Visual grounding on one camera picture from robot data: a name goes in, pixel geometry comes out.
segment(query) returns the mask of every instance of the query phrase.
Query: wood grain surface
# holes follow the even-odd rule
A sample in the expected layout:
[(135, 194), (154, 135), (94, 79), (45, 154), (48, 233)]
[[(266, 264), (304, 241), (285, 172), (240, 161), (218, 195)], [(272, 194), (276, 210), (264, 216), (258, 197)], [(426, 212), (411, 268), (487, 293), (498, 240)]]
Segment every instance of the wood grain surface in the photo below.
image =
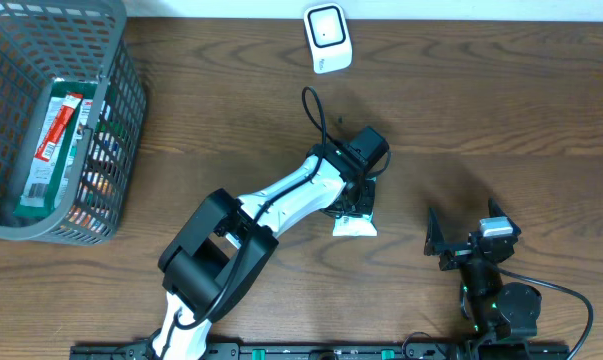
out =
[[(320, 135), (364, 125), (391, 144), (375, 238), (312, 214), (213, 333), (253, 342), (401, 341), (472, 331), (459, 274), (423, 256), (426, 210), (467, 235), (495, 196), (523, 230), (503, 267), (588, 296), (579, 359), (603, 359), (603, 24), (351, 21), (353, 64), (312, 72), (303, 24), (133, 19), (126, 40), (149, 115), (120, 231), (92, 248), (0, 241), (0, 359), (67, 359), (77, 343), (145, 337), (165, 315), (159, 255), (210, 192), (298, 167)], [(583, 304), (540, 289), (539, 339), (573, 345)]]

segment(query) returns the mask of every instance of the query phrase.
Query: black wire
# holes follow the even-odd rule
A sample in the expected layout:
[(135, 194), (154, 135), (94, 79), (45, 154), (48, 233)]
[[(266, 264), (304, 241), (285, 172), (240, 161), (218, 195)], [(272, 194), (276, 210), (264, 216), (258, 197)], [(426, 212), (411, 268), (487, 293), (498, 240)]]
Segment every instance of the black wire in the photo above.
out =
[(488, 260), (485, 257), (485, 254), (483, 254), (483, 252), (481, 252), (481, 253), (489, 267), (491, 267), (495, 271), (500, 272), (501, 274), (503, 274), (505, 276), (509, 276), (511, 278), (518, 279), (521, 281), (526, 281), (526, 282), (529, 282), (532, 284), (541, 285), (541, 286), (547, 287), (548, 289), (557, 290), (562, 293), (572, 295), (572, 296), (576, 297), (577, 299), (583, 301), (583, 303), (585, 304), (585, 307), (588, 309), (588, 322), (585, 326), (585, 330), (583, 330), (583, 333), (581, 334), (581, 337), (579, 338), (579, 341), (577, 341), (576, 345), (574, 345), (574, 348), (572, 348), (572, 350), (568, 354), (568, 357), (566, 358), (566, 360), (571, 360), (572, 358), (574, 358), (574, 356), (577, 354), (577, 352), (579, 352), (579, 350), (581, 350), (581, 347), (585, 343), (585, 340), (588, 338), (588, 335), (590, 334), (590, 330), (592, 330), (592, 324), (594, 323), (594, 308), (592, 307), (590, 300), (588, 300), (588, 298), (586, 298), (585, 296), (581, 295), (580, 293), (578, 293), (572, 289), (568, 289), (563, 286), (555, 285), (555, 284), (552, 284), (552, 283), (549, 283), (546, 281), (537, 280), (535, 278), (531, 278), (528, 276), (519, 275), (517, 273), (513, 273), (508, 270), (503, 270), (503, 269), (499, 268), (498, 266), (496, 266), (495, 264), (493, 264), (490, 260)]
[[(319, 110), (319, 116), (321, 118), (321, 126), (319, 126), (316, 121), (314, 120), (314, 118), (312, 117), (312, 115), (310, 114), (310, 111), (308, 110), (308, 106), (307, 103), (305, 101), (305, 96), (306, 96), (306, 92), (310, 91), (312, 93), (312, 95), (314, 96), (314, 100), (317, 103), (317, 108)], [(272, 204), (274, 204), (277, 200), (279, 200), (280, 198), (284, 197), (285, 195), (289, 194), (291, 191), (294, 191), (295, 189), (297, 189), (298, 187), (300, 187), (301, 185), (307, 183), (308, 181), (312, 180), (312, 178), (317, 174), (317, 172), (319, 172), (319, 168), (321, 167), (321, 163), (323, 162), (323, 156), (325, 155), (325, 146), (327, 144), (327, 138), (332, 139), (329, 135), (328, 135), (328, 131), (326, 129), (326, 124), (325, 124), (325, 114), (323, 112), (323, 106), (321, 105), (321, 101), (319, 100), (319, 95), (317, 95), (316, 90), (314, 90), (313, 87), (310, 86), (306, 86), (303, 88), (303, 91), (301, 92), (301, 98), (303, 101), (303, 108), (305, 109), (306, 114), (308, 115), (308, 118), (310, 118), (310, 121), (312, 121), (312, 123), (319, 129), (321, 130), (321, 156), (319, 156), (319, 159), (317, 161), (317, 164), (314, 167), (314, 170), (312, 171), (312, 173), (305, 177), (303, 180), (299, 181), (298, 183), (286, 188), (285, 190), (281, 191), (280, 193), (278, 193), (277, 195), (275, 195), (272, 199), (270, 199), (269, 201), (266, 201), (262, 206), (261, 209), (259, 209), (259, 211), (257, 212), (256, 216), (254, 217), (253, 221), (252, 221), (252, 226), (250, 227), (250, 230), (248, 231), (248, 234), (246, 236), (246, 239), (244, 241), (243, 244), (241, 244), (241, 247), (239, 248), (239, 251), (237, 253), (237, 257), (235, 259), (234, 264), (232, 265), (232, 269), (230, 270), (230, 273), (228, 275), (228, 279), (225, 281), (225, 284), (223, 285), (223, 288), (221, 288), (221, 291), (219, 292), (219, 294), (216, 296), (214, 302), (208, 307), (208, 309), (205, 311), (205, 313), (199, 317), (199, 319), (195, 320), (193, 323), (188, 324), (188, 325), (183, 325), (179, 322), (179, 316), (178, 314), (174, 314), (174, 319), (173, 319), (173, 324), (180, 330), (192, 330), (194, 328), (196, 328), (197, 326), (203, 324), (204, 321), (206, 321), (207, 319), (210, 318), (210, 316), (217, 310), (217, 307), (219, 306), (219, 304), (221, 303), (222, 300), (224, 300), (225, 294), (227, 293), (228, 289), (230, 288), (230, 286), (232, 285), (232, 283), (234, 282), (238, 272), (239, 272), (239, 265), (241, 264), (243, 257), (245, 256), (245, 253), (247, 252), (247, 245), (250, 242), (252, 235), (254, 233), (254, 231), (258, 228), (258, 222), (259, 219), (261, 218), (261, 216), (270, 208), (270, 206), (272, 206)]]
[[(312, 117), (312, 114), (310, 114), (310, 110), (308, 109), (308, 104), (305, 102), (306, 90), (310, 90), (312, 92), (312, 95), (314, 95), (314, 99), (317, 102), (317, 107), (319, 108), (319, 116), (322, 117), (321, 126), (319, 126), (319, 124), (317, 124), (317, 122)], [(314, 126), (316, 126), (316, 128), (319, 129), (319, 131), (321, 131), (321, 133), (323, 133), (325, 130), (325, 116), (323, 115), (323, 108), (321, 107), (321, 102), (319, 101), (319, 97), (317, 96), (317, 93), (316, 93), (316, 91), (314, 91), (313, 87), (306, 86), (305, 88), (303, 88), (303, 91), (301, 92), (301, 102), (303, 103), (303, 110), (305, 110), (305, 114), (308, 115), (308, 119), (310, 119), (310, 121), (312, 121)], [(328, 138), (328, 140), (330, 140), (331, 142), (335, 142), (327, 130), (325, 130), (325, 135)]]
[(390, 149), (388, 149), (388, 155), (386, 155), (385, 165), (383, 165), (383, 169), (381, 169), (379, 171), (374, 171), (374, 172), (368, 173), (368, 175), (366, 175), (366, 179), (372, 179), (372, 178), (375, 178), (375, 177), (383, 174), (385, 172), (385, 170), (388, 168), (388, 166), (390, 165), (390, 159), (392, 159), (392, 151), (390, 151)]
[[(179, 311), (175, 311), (174, 312), (174, 317), (178, 318), (179, 315)], [(158, 360), (163, 360), (163, 358), (165, 357), (165, 354), (168, 352), (168, 349), (170, 348), (170, 339), (172, 339), (172, 333), (174, 332), (174, 328), (176, 326), (176, 322), (174, 321), (174, 319), (172, 320), (172, 324), (170, 324), (170, 328), (168, 330), (168, 335), (165, 338), (165, 344), (163, 344), (163, 349), (161, 350), (161, 356), (159, 357)]]
[(153, 332), (152, 335), (150, 335), (150, 337), (148, 337), (148, 339), (146, 340), (147, 342), (145, 344), (145, 355), (150, 360), (161, 360), (161, 358), (154, 357), (155, 356), (154, 349), (152, 348), (152, 342), (154, 341), (154, 339), (157, 336), (159, 336), (160, 333), (161, 333), (161, 328), (159, 328), (155, 332)]
[[(412, 360), (414, 358), (408, 356), (408, 354), (406, 353), (406, 348), (407, 348), (408, 344), (410, 343), (410, 340), (412, 340), (412, 338), (415, 335), (425, 335), (425, 336), (429, 337), (430, 339), (432, 339), (432, 336), (430, 336), (430, 334), (425, 333), (423, 331), (415, 331), (412, 334), (408, 335), (408, 337), (405, 338), (405, 341), (403, 342), (403, 345), (401, 345), (401, 352), (403, 353), (403, 356), (405, 356), (406, 358), (408, 358), (410, 360)], [(446, 359), (448, 358), (448, 355), (446, 355), (445, 351), (443, 351), (443, 349), (441, 349), (439, 347), (439, 344), (432, 343), (432, 345), (434, 345), (436, 347), (437, 351), (439, 351), (441, 353), (441, 355), (443, 355)]]

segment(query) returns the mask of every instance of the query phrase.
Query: wall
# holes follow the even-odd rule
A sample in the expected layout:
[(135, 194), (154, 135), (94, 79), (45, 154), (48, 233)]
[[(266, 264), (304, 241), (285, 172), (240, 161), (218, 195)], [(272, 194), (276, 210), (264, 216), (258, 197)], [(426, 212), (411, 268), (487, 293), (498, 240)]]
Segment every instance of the wall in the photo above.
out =
[[(124, 0), (130, 16), (300, 19), (308, 0)], [(340, 0), (349, 19), (603, 21), (603, 0)]]

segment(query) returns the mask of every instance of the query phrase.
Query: gray mesh basket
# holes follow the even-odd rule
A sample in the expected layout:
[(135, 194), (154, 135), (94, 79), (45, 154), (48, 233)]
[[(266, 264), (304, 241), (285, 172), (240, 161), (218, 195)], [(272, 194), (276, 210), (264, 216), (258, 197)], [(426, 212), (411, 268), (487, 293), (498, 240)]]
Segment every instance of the gray mesh basket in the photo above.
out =
[[(0, 238), (92, 245), (116, 232), (146, 108), (125, 21), (119, 0), (0, 0)], [(54, 212), (16, 217), (55, 79), (98, 82), (88, 136)]]

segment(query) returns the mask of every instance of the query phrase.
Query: white device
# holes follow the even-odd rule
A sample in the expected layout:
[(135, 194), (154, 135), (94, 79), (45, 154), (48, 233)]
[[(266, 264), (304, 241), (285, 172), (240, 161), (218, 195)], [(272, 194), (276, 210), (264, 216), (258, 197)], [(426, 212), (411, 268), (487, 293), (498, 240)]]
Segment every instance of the white device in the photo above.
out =
[(352, 63), (352, 43), (343, 9), (335, 3), (309, 8), (303, 16), (314, 72), (323, 74)]
[[(319, 161), (319, 158), (316, 155), (309, 156), (298, 170), (275, 184), (261, 191), (239, 196), (239, 199), (243, 203), (241, 209), (249, 216), (256, 216), (259, 208), (265, 201), (274, 198), (279, 192), (289, 188), (292, 184), (298, 183), (301, 179), (310, 176), (317, 161)], [(346, 185), (339, 175), (339, 170), (332, 166), (332, 164), (328, 161), (322, 161), (319, 171), (312, 180), (277, 200), (261, 216), (258, 224), (268, 226), (272, 229), (274, 237), (278, 238), (284, 231), (288, 230), (301, 219), (317, 210), (330, 206), (339, 197)], [(227, 234), (226, 238), (235, 247), (240, 247), (239, 242), (232, 234)], [(168, 334), (170, 333), (173, 314), (179, 314), (179, 322), (182, 324), (189, 324), (195, 320), (192, 310), (177, 295), (168, 292), (167, 298), (168, 309), (161, 333), (152, 342), (152, 347), (156, 354), (161, 354), (163, 351)], [(205, 353), (205, 339), (211, 327), (212, 323), (206, 320), (191, 330), (174, 328), (170, 336), (169, 347), (162, 360), (199, 359)]]

